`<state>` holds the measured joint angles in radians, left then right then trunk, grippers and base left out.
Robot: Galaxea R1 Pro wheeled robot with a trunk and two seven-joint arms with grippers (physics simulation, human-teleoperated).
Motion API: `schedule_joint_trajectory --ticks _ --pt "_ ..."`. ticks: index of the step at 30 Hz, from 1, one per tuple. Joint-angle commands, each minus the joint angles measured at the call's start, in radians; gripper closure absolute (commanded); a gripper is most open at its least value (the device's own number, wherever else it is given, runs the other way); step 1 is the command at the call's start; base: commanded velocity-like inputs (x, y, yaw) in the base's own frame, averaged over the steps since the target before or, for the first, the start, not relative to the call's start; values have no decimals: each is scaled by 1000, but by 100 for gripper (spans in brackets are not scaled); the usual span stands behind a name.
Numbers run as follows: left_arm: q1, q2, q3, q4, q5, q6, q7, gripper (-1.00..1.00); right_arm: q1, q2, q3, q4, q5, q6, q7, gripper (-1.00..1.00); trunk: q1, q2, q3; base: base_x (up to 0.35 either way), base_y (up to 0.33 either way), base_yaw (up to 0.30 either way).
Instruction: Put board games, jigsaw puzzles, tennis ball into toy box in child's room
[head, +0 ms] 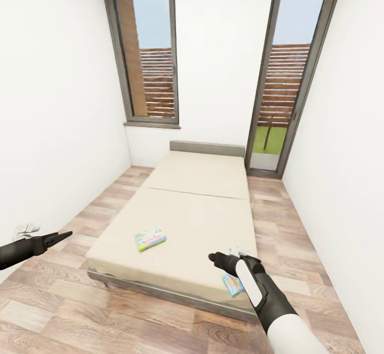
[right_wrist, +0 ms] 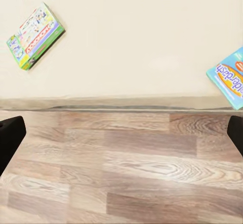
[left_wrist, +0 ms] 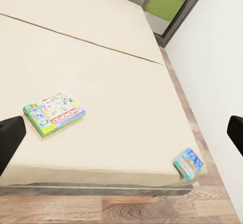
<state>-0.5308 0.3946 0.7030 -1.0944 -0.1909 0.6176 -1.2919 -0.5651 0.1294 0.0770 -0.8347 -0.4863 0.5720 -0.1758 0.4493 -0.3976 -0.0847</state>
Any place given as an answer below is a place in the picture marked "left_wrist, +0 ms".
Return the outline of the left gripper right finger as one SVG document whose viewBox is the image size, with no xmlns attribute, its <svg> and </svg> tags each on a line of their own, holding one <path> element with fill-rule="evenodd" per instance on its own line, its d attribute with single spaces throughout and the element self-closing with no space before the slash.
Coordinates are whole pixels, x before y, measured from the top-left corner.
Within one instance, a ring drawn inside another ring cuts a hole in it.
<svg viewBox="0 0 243 224">
<path fill-rule="evenodd" d="M 243 156 L 243 118 L 238 116 L 231 116 L 228 127 L 227 134 L 240 151 Z"/>
</svg>

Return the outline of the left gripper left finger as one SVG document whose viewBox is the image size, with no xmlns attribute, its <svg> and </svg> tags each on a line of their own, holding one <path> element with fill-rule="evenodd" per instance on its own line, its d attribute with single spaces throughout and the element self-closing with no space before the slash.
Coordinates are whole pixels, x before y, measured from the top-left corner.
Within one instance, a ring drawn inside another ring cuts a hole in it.
<svg viewBox="0 0 243 224">
<path fill-rule="evenodd" d="M 22 116 L 0 121 L 0 176 L 26 135 Z"/>
</svg>

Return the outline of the board game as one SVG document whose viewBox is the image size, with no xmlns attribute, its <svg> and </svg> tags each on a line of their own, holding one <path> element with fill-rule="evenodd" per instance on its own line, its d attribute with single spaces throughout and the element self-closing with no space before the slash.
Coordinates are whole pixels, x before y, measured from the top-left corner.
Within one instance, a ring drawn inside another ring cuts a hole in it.
<svg viewBox="0 0 243 224">
<path fill-rule="evenodd" d="M 203 163 L 191 148 L 186 149 L 173 163 L 188 182 L 195 177 L 203 166 Z"/>
<path fill-rule="evenodd" d="M 25 106 L 23 112 L 36 126 L 43 138 L 87 113 L 68 91 Z"/>
</svg>

